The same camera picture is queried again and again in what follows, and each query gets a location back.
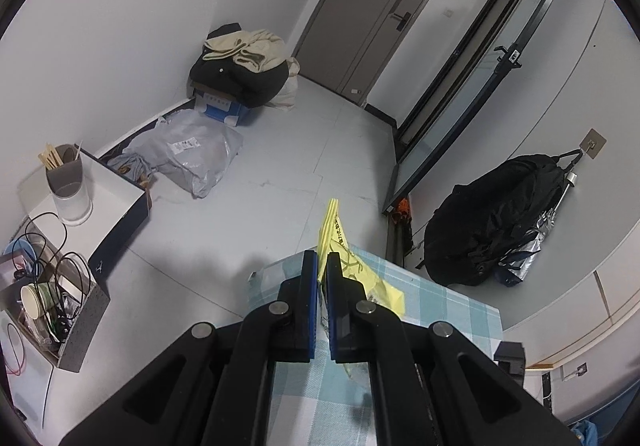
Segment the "brown entrance door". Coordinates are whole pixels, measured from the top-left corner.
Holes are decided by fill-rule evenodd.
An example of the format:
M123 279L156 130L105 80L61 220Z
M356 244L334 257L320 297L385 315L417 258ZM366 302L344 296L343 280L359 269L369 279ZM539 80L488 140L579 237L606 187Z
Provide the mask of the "brown entrance door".
M296 46L303 77L361 105L428 0L320 0Z

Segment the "yellow printed snack bag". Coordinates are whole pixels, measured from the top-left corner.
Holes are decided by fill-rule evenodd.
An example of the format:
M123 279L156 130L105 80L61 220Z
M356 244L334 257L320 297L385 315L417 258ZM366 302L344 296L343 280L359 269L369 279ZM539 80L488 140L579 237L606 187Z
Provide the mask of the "yellow printed snack bag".
M341 261L343 276L363 285L368 300L383 305L392 310L397 316L405 315L404 292L393 287L357 253L349 247L343 225L338 214L340 203L331 198L326 207L322 225L319 229L318 252L318 281L321 283L326 273L326 263L329 254L336 252Z

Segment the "glass sliding door black frame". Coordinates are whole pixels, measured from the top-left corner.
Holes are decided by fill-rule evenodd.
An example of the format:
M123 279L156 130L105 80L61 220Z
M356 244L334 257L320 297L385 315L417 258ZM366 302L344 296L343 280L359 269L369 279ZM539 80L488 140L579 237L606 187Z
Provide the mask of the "glass sliding door black frame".
M470 124L520 57L553 0L509 0L454 81L437 78L400 127L399 157L383 212L408 196Z

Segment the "silver folded umbrella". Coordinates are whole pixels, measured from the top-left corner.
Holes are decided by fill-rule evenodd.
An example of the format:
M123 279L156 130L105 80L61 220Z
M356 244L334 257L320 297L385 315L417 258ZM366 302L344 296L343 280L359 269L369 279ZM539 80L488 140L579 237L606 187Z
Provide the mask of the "silver folded umbrella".
M575 172L567 173L558 202L540 215L535 226L525 235L524 244L510 250L498 262L494 276L499 284L511 288L525 281L537 255L541 253L544 240L554 228L561 203L567 193L575 186L576 181L577 174Z

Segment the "black clothing pile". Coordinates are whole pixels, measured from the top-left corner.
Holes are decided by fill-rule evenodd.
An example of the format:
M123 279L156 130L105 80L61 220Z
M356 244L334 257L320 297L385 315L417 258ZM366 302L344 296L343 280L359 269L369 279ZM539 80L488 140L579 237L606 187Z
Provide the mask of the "black clothing pile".
M209 32L206 39L239 30L244 30L239 23L225 24ZM204 52L203 43L201 55L190 70L190 79L193 84L203 84L208 88L230 94L247 108L266 105L288 79L288 64L285 63L268 72L254 74L236 65L231 58L205 62L202 60Z

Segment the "wall hook plate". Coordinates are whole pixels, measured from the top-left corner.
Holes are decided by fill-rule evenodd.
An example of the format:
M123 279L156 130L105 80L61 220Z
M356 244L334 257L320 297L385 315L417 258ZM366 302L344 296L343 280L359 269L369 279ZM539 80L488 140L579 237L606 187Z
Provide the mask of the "wall hook plate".
M579 147L585 155L589 156L591 159L595 159L604 147L605 143L606 139L602 134L600 134L596 129L590 129Z

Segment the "grey cup with chopsticks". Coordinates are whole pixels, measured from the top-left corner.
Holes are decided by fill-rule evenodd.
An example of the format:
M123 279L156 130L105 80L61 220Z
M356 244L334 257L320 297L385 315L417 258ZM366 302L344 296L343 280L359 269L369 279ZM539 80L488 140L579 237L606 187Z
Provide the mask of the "grey cup with chopsticks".
M93 204L85 178L80 149L75 145L50 143L38 155L46 170L46 180L58 217L77 226L91 215Z

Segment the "black chair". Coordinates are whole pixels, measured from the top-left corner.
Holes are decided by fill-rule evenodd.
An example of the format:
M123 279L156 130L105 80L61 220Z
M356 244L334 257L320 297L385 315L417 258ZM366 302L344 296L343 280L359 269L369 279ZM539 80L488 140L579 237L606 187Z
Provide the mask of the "black chair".
M494 362L523 388L526 355L521 342L501 341L495 351Z

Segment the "white box lid surface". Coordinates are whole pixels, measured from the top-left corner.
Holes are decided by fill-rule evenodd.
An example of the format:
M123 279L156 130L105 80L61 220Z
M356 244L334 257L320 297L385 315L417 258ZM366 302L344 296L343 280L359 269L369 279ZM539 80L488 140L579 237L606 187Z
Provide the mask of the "white box lid surface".
M18 187L18 198L39 232L64 253L82 255L97 281L105 281L126 244L149 215L145 189L80 151L91 212L79 224L68 225L55 206L46 170L34 171Z

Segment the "black jacket hanging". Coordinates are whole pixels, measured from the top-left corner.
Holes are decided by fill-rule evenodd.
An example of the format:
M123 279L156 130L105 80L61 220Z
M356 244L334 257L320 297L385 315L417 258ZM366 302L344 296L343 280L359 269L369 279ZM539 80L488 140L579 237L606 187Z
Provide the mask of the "black jacket hanging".
M423 262L431 280L445 287L483 284L558 202L567 173L580 159L580 149L518 156L455 186L425 226Z

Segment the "beige clothing pile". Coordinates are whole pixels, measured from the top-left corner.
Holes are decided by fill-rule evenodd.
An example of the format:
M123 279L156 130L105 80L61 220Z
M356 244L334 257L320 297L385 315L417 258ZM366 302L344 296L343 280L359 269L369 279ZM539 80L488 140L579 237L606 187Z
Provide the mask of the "beige clothing pile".
M283 39L267 29L239 30L210 37L204 42L204 50L202 60L205 62L231 58L236 65L254 74L288 64Z

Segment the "white cream tote bag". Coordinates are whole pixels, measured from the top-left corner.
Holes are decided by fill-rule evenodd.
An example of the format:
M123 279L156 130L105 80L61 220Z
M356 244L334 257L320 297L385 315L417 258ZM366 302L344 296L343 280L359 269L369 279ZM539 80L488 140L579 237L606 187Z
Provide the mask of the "white cream tote bag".
M292 110L298 90L299 62L296 58L288 59L288 79L276 96L266 106L277 110Z

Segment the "grey plastic mailer bag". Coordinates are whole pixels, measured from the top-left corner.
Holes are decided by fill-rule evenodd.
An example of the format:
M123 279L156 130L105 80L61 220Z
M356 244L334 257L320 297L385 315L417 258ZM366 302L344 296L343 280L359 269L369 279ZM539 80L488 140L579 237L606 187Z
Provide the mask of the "grey plastic mailer bag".
M242 135L196 110L178 110L132 140L107 166L140 182L160 173L194 198L206 197L243 144Z

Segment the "blue white cardboard box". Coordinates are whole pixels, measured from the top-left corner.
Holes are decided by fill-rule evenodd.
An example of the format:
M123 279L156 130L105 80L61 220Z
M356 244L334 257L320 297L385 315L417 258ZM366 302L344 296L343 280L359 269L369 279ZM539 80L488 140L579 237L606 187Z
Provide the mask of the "blue white cardboard box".
M193 96L194 110L230 127L239 125L250 111L232 95L208 88L203 84L194 84Z

